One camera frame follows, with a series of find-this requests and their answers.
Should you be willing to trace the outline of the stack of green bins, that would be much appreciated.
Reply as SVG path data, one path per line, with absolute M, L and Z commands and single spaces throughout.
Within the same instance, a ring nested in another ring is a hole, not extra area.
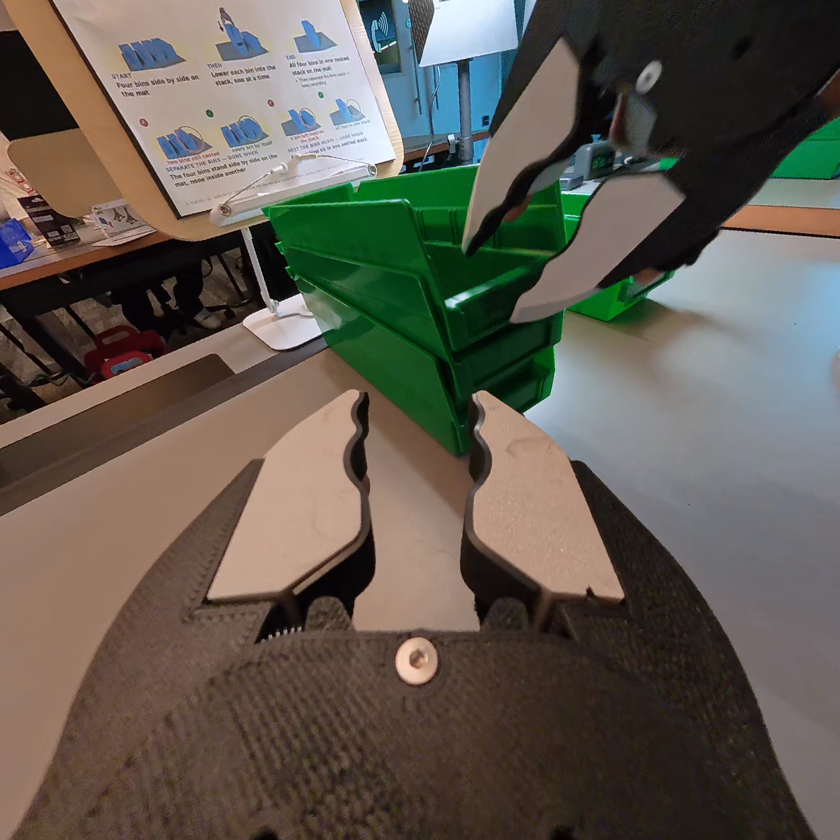
M 793 149 L 771 174 L 776 179 L 832 180 L 839 170 L 839 118 Z

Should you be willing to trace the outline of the black printed card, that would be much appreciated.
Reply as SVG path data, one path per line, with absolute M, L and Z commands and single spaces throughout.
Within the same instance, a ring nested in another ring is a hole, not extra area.
M 81 243 L 73 220 L 58 213 L 41 195 L 22 196 L 17 202 L 51 247 L 61 248 Z

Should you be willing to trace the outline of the clear page holder bar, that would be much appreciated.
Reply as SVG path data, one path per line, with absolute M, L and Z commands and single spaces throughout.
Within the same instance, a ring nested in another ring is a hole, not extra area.
M 270 205 L 376 176 L 378 168 L 374 163 L 323 152 L 294 153 L 289 160 L 226 196 L 208 218 L 212 225 L 224 228 L 255 218 Z

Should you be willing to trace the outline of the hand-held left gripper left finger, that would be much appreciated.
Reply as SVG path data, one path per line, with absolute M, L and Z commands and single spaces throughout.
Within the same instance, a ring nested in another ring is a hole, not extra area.
M 270 602 L 304 617 L 322 596 L 349 616 L 375 572 L 366 484 L 370 397 L 348 390 L 285 433 L 259 463 L 210 604 Z

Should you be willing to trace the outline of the white instruction sheet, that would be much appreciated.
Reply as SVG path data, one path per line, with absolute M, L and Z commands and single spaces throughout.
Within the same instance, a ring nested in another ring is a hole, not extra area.
M 52 2 L 179 218 L 396 148 L 341 2 Z

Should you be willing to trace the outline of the red bag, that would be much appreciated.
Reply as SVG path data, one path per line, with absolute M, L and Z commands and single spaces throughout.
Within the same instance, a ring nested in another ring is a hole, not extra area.
M 103 382 L 126 371 L 159 359 L 168 353 L 162 337 L 155 331 L 139 331 L 119 325 L 93 336 L 93 349 L 85 354 L 87 382 Z

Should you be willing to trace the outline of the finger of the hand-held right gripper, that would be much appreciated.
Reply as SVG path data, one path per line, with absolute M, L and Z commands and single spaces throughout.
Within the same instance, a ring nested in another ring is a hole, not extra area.
M 567 36 L 532 44 L 511 73 L 507 111 L 490 132 L 469 200 L 462 250 L 472 256 L 570 153 L 580 121 L 582 68 Z
M 520 296 L 510 322 L 549 318 L 628 277 L 658 278 L 656 258 L 644 255 L 642 246 L 685 200 L 663 172 L 604 182 L 585 205 L 568 247 Z

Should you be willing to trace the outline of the green plastic bin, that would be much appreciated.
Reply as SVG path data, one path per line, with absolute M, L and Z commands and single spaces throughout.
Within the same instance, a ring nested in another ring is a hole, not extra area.
M 311 282 L 297 280 L 329 348 L 452 455 L 471 447 L 471 397 L 488 391 L 518 412 L 551 393 L 563 315 L 524 326 L 450 362 Z
M 474 255 L 463 253 L 477 172 L 468 165 L 342 185 L 266 214 L 295 278 L 447 358 L 506 328 L 520 295 L 566 246 L 553 186 Z
M 308 281 L 451 367 L 457 391 L 557 343 L 562 316 L 512 323 L 545 254 L 491 248 L 473 257 L 442 242 L 384 247 L 281 248 L 295 278 Z
M 574 237 L 583 209 L 591 199 L 596 186 L 595 182 L 588 182 L 572 191 L 561 192 L 563 230 L 567 243 Z M 666 283 L 675 273 L 674 270 L 666 272 L 647 285 L 640 285 L 634 277 L 626 278 L 576 303 L 570 311 L 602 322 L 612 321 L 645 300 L 651 291 Z

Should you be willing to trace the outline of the blue plastic bin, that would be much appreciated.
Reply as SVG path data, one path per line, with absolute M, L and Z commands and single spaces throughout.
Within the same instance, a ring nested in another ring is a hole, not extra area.
M 35 246 L 25 227 L 15 218 L 1 223 L 0 269 L 19 266 L 34 252 Z

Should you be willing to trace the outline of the brown wooden table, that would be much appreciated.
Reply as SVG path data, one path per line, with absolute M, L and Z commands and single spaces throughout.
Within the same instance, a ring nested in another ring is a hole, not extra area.
M 166 317 L 175 333 L 200 339 L 206 329 L 182 321 L 175 307 L 175 275 L 192 264 L 203 268 L 204 306 L 223 327 L 245 313 L 265 305 L 259 297 L 254 271 L 240 232 L 190 242 L 152 234 L 127 245 L 94 248 L 91 245 L 53 248 L 32 256 L 19 266 L 2 270 L 2 309 L 21 328 L 23 336 L 45 352 L 49 364 L 27 351 L 10 328 L 2 327 L 2 351 L 16 349 L 38 368 L 27 376 L 2 363 L 2 394 L 13 409 L 33 411 L 45 405 L 38 394 L 23 396 L 37 386 L 71 379 L 80 387 L 87 381 L 84 357 L 93 349 L 96 333 L 130 325 L 112 299 L 114 291 L 141 285 L 149 291 L 158 318 Z M 168 339 L 163 339 L 166 347 Z

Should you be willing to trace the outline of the wood-edged white table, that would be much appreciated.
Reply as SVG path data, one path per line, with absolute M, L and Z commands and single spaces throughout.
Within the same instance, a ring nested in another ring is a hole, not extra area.
M 839 177 L 771 178 L 724 228 L 779 235 L 839 238 Z

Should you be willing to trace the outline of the clear acrylic sign holder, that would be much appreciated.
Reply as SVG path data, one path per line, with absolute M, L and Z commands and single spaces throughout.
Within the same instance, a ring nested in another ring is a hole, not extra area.
M 156 233 L 122 200 L 91 206 L 91 219 L 100 234 L 94 248 L 120 247 Z

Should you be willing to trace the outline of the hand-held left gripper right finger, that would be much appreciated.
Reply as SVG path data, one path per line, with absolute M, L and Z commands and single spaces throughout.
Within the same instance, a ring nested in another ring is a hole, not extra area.
M 469 422 L 460 572 L 479 617 L 512 599 L 541 629 L 558 604 L 620 605 L 624 588 L 565 450 L 489 392 L 473 395 Z

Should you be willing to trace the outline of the white board stand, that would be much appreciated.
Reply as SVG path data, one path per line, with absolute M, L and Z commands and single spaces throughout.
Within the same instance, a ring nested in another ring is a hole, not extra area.
M 259 297 L 264 307 L 243 320 L 244 328 L 276 352 L 296 350 L 321 337 L 315 316 L 308 309 L 302 294 L 284 300 L 275 299 L 259 263 L 256 243 L 249 227 L 243 228 L 246 252 L 254 271 Z

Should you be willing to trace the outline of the white sign panel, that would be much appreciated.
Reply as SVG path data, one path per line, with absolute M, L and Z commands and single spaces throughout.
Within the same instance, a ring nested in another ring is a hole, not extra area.
M 513 1 L 433 1 L 420 67 L 457 63 L 516 49 Z

